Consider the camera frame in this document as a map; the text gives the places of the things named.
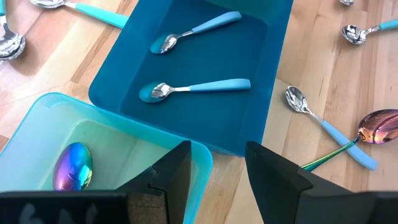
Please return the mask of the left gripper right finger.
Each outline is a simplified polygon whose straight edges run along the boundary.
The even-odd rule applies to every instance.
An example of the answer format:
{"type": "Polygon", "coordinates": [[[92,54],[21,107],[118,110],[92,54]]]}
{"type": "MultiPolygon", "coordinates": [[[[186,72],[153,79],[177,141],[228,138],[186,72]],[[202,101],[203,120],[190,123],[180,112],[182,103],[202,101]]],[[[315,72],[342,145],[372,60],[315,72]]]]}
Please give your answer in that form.
{"type": "Polygon", "coordinates": [[[398,224],[398,192],[351,192],[254,141],[245,160],[265,224],[398,224]]]}

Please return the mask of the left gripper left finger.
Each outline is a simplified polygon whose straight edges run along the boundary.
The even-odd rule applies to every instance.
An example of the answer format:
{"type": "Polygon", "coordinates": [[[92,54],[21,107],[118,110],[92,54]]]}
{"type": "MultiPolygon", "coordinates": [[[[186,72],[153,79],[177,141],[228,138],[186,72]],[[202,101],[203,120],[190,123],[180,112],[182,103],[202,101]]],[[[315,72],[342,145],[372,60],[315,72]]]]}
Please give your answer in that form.
{"type": "Polygon", "coordinates": [[[182,224],[191,162],[183,141],[115,190],[0,193],[0,224],[182,224]]]}

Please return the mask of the light blue handled spoon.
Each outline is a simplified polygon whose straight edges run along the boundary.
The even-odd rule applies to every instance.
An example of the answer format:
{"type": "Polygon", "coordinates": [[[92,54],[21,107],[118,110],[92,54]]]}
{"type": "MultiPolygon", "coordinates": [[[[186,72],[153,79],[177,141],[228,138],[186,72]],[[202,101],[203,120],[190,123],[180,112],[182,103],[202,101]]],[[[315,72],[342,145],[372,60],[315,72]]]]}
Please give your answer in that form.
{"type": "MultiPolygon", "coordinates": [[[[315,120],[317,120],[321,127],[326,130],[330,136],[342,147],[349,144],[351,141],[339,132],[334,126],[330,125],[327,121],[313,113],[309,107],[305,95],[295,86],[288,86],[285,91],[287,103],[290,107],[299,113],[310,114],[315,120]]],[[[349,145],[346,149],[348,154],[360,163],[362,166],[369,170],[375,170],[378,167],[378,161],[363,152],[355,143],[349,145]]]]}
{"type": "Polygon", "coordinates": [[[238,11],[226,12],[216,18],[213,18],[205,23],[200,24],[181,34],[164,34],[158,36],[150,45],[150,51],[153,54],[164,54],[171,50],[177,43],[178,39],[192,34],[199,34],[201,32],[223,26],[230,22],[238,21],[242,15],[238,11]]]}
{"type": "Polygon", "coordinates": [[[251,82],[248,79],[234,78],[215,82],[201,83],[183,87],[172,87],[166,83],[149,83],[139,90],[139,98],[145,103],[158,103],[173,92],[201,92],[201,91],[235,91],[248,90],[251,82]]]}

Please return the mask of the iridescent rainbow spoon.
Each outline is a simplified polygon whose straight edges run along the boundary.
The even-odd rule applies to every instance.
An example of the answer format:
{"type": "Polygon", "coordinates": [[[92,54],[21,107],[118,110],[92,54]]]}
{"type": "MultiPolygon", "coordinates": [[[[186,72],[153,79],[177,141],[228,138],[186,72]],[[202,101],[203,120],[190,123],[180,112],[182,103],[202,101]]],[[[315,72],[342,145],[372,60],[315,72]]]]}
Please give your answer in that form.
{"type": "Polygon", "coordinates": [[[345,144],[341,148],[302,166],[302,168],[313,171],[332,157],[353,147],[358,141],[364,141],[370,144],[384,144],[395,138],[398,138],[398,109],[374,111],[360,121],[358,134],[354,140],[345,144]]]}
{"type": "Polygon", "coordinates": [[[88,148],[80,143],[69,144],[61,153],[53,172],[53,189],[82,191],[91,181],[93,161],[88,148]]]}

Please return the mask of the large teal handled spoon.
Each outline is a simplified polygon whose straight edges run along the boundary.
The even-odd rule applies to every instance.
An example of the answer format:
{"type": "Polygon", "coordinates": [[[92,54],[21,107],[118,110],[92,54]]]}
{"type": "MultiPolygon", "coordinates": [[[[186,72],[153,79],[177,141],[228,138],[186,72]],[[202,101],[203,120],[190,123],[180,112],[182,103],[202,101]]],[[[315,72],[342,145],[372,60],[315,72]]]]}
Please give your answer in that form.
{"type": "Polygon", "coordinates": [[[10,30],[6,18],[6,0],[0,0],[0,25],[4,30],[0,36],[0,60],[15,59],[25,48],[25,37],[10,30]]]}

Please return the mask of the mint translucent plastic bin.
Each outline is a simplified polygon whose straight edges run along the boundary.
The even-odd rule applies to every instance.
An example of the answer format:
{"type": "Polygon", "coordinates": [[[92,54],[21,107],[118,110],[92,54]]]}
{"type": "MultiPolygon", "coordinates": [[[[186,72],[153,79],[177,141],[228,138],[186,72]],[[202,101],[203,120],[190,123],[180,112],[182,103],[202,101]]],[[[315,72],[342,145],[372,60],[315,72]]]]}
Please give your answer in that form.
{"type": "Polygon", "coordinates": [[[182,138],[60,93],[39,97],[0,152],[0,192],[50,190],[71,143],[93,160],[91,190],[116,189],[158,161],[182,138]]]}

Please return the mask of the dark teal plastic bin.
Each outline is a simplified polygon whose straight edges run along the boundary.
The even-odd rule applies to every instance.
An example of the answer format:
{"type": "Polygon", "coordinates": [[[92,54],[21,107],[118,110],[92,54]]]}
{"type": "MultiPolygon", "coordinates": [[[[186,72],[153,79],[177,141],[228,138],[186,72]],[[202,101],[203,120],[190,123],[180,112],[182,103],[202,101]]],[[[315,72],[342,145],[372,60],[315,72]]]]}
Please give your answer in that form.
{"type": "Polygon", "coordinates": [[[210,150],[243,156],[261,142],[293,0],[138,0],[95,76],[89,99],[97,107],[182,137],[210,150]],[[150,45],[226,12],[242,18],[178,39],[164,54],[150,45]],[[139,90],[153,82],[173,87],[244,78],[243,91],[172,93],[149,104],[139,90]]]}

